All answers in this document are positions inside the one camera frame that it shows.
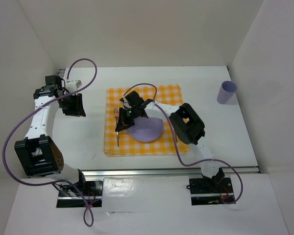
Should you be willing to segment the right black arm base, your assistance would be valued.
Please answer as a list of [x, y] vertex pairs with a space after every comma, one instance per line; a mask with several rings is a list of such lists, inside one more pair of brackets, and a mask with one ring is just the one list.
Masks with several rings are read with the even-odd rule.
[[218, 205], [235, 201], [232, 182], [220, 169], [216, 176], [191, 178], [186, 189], [190, 191], [192, 206]]

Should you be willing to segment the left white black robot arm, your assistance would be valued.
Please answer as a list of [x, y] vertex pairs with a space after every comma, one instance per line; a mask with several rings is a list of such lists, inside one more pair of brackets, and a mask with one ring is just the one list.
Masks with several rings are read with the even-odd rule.
[[52, 102], [52, 99], [73, 93], [82, 83], [79, 80], [64, 82], [56, 75], [46, 76], [45, 82], [45, 86], [36, 89], [33, 94], [36, 114], [33, 115], [25, 138], [15, 142], [15, 152], [28, 177], [68, 180], [71, 182], [70, 190], [75, 195], [83, 195], [87, 191], [83, 173], [64, 163], [61, 151], [52, 140], [53, 124], [58, 109], [66, 116], [86, 116], [82, 94], [72, 94], [55, 102]]

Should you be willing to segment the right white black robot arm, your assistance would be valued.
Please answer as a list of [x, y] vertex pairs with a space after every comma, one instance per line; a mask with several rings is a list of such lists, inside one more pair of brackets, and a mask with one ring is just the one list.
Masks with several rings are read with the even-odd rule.
[[182, 105], [169, 105], [159, 103], [154, 99], [144, 100], [136, 91], [125, 94], [120, 102], [119, 120], [116, 124], [116, 132], [126, 130], [135, 125], [136, 119], [158, 118], [167, 121], [172, 133], [173, 145], [176, 151], [176, 140], [183, 144], [194, 145], [195, 151], [203, 157], [195, 163], [186, 164], [182, 161], [179, 153], [177, 158], [184, 167], [200, 165], [204, 186], [209, 192], [214, 192], [221, 186], [224, 179], [223, 170], [213, 162], [213, 154], [206, 144], [205, 125], [195, 110], [188, 103]]

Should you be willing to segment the yellow white checkered cloth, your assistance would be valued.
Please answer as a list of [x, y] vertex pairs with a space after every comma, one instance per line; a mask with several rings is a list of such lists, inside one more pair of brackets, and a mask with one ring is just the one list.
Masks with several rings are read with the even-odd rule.
[[[141, 156], [141, 155], [175, 155], [172, 134], [167, 121], [164, 121], [162, 135], [152, 142], [139, 142], [134, 140], [127, 130], [119, 133], [119, 146], [117, 146], [117, 134], [114, 108], [121, 107], [120, 99], [129, 88], [109, 88], [106, 90], [105, 127], [104, 127], [104, 153], [107, 156]], [[153, 98], [154, 88], [151, 86], [139, 86], [131, 91], [137, 91], [144, 100]], [[181, 88], [178, 84], [160, 85], [157, 87], [156, 101], [169, 105], [182, 105]], [[186, 155], [190, 146], [177, 141], [179, 153]]]

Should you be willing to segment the copper fork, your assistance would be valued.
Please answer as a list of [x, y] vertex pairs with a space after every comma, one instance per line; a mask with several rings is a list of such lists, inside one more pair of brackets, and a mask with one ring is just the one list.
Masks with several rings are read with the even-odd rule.
[[[119, 108], [115, 107], [113, 109], [113, 112], [114, 112], [114, 118], [116, 120], [116, 127], [118, 125], [118, 120], [119, 120]], [[117, 135], [117, 147], [119, 147], [119, 133], [116, 132], [116, 135]]]

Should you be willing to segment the purple plastic plate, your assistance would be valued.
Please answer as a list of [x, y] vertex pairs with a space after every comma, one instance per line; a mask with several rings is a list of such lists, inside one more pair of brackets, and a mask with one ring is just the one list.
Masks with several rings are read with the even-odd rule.
[[159, 118], [137, 117], [134, 122], [135, 124], [128, 128], [128, 133], [139, 142], [155, 141], [164, 131], [164, 123]]

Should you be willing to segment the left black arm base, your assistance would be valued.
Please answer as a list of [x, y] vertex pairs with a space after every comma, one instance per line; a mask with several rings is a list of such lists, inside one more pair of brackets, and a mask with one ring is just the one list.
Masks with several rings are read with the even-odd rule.
[[[81, 191], [85, 200], [92, 208], [102, 207], [103, 180], [87, 181], [80, 174], [80, 181], [75, 186]], [[58, 190], [57, 208], [85, 208], [82, 197], [77, 190], [68, 183], [57, 183], [54, 187]]]

